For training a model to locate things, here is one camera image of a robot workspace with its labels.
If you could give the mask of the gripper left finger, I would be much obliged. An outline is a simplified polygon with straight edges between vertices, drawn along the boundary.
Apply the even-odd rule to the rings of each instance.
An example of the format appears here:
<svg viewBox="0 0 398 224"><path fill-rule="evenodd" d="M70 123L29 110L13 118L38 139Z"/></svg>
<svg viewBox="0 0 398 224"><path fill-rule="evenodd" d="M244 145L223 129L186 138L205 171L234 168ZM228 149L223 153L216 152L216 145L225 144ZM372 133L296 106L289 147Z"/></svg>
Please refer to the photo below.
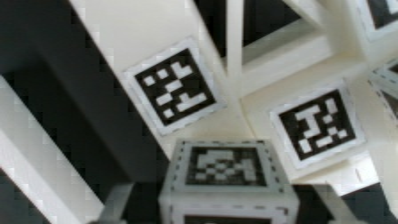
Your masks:
<svg viewBox="0 0 398 224"><path fill-rule="evenodd" d="M90 224L129 224L127 220L123 219L123 212L127 209L134 186L134 182L122 183L114 186L100 217Z"/></svg>

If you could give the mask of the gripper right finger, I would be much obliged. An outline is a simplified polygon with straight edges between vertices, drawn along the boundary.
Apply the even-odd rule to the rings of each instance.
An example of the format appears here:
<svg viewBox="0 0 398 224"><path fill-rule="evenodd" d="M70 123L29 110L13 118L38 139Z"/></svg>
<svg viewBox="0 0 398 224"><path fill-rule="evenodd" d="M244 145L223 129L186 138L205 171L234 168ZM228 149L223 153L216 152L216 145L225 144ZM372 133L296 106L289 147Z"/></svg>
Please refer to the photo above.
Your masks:
<svg viewBox="0 0 398 224"><path fill-rule="evenodd" d="M315 218L308 221L308 224L363 224L333 187L315 184L313 190L321 199L321 208L310 210Z"/></svg>

